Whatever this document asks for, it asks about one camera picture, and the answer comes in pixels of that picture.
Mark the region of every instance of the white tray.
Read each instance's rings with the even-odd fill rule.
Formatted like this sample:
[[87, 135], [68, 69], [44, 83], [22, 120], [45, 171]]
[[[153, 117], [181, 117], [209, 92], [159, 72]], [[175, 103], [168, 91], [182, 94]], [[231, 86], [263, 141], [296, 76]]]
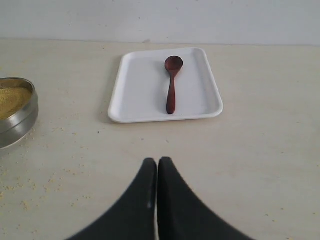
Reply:
[[[175, 113], [167, 114], [170, 77], [165, 61], [179, 56], [183, 67], [175, 78]], [[218, 116], [224, 106], [205, 51], [179, 48], [138, 51], [123, 56], [109, 106], [118, 123], [204, 119]]]

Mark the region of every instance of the white tabletop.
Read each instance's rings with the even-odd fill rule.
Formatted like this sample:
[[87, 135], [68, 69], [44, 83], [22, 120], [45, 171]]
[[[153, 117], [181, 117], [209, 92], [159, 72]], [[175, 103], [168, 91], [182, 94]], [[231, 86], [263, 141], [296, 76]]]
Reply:
[[70, 237], [114, 204], [144, 158], [162, 156], [250, 237], [320, 239], [320, 48], [196, 45], [220, 116], [112, 123], [121, 56], [182, 47], [191, 45], [0, 40], [0, 78], [31, 80], [39, 95], [31, 134], [0, 151], [0, 239]]

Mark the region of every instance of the steel bowl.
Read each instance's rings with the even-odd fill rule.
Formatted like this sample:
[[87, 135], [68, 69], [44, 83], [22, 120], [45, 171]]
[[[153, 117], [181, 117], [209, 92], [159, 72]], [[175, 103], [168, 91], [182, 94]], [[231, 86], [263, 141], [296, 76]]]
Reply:
[[26, 136], [38, 118], [38, 95], [35, 86], [18, 77], [0, 78], [0, 89], [25, 88], [32, 93], [30, 100], [15, 114], [0, 120], [0, 150], [7, 148]]

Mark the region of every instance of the wooden spoon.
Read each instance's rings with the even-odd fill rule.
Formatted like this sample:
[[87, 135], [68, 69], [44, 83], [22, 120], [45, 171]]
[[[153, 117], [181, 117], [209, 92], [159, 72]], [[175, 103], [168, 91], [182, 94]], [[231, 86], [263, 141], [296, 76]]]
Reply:
[[165, 60], [164, 67], [170, 74], [170, 87], [168, 91], [168, 97], [166, 100], [166, 112], [173, 114], [176, 110], [176, 89], [175, 89], [175, 77], [181, 70], [184, 62], [181, 57], [170, 56]]

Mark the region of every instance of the yellow powder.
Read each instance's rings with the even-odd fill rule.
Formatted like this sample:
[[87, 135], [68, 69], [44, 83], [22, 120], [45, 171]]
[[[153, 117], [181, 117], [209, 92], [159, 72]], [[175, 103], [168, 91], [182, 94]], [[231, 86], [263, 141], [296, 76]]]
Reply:
[[19, 111], [31, 98], [32, 93], [23, 87], [0, 89], [0, 120]]

